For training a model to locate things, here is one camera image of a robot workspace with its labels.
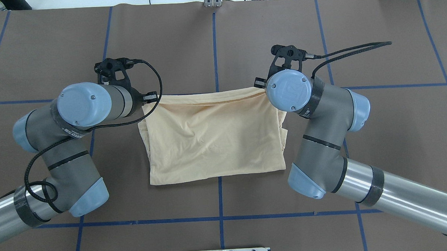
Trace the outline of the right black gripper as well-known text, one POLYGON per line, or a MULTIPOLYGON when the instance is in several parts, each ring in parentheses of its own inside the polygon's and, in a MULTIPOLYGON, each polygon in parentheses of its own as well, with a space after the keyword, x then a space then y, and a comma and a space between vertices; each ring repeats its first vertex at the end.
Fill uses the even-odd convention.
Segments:
POLYGON ((256 88, 267 88, 268 79, 256 77, 254 80, 254 87, 256 88))

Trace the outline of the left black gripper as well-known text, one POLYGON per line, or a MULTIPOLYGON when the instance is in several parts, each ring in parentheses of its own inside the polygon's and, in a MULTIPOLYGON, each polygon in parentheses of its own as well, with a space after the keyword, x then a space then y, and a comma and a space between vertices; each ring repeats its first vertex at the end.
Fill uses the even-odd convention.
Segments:
POLYGON ((133 106, 142 107, 145 104, 150 104, 158 101, 158 94, 156 91, 149 93, 139 93, 135 92, 133 96, 133 106))

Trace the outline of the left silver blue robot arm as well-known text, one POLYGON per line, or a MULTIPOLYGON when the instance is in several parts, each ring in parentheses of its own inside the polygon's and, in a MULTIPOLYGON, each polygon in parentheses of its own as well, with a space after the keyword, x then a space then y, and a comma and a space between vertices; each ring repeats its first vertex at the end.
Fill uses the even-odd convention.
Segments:
POLYGON ((0 244, 68 211, 74 217, 96 210, 109 198, 82 138, 111 121, 132 115, 146 103, 158 104, 162 91, 76 83, 14 124, 14 141, 34 154, 23 184, 0 198, 0 244))

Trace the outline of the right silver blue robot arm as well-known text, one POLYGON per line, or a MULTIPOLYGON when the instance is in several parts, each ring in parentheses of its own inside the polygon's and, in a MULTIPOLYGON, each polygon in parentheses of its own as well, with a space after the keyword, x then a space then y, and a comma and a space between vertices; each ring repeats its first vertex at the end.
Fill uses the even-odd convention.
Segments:
MULTIPOLYGON (((364 129, 346 139, 349 157, 447 191, 447 67, 444 86, 357 89, 372 102, 364 129)), ((252 222, 251 241, 272 251, 447 251, 447 237, 386 213, 282 217, 252 222)))

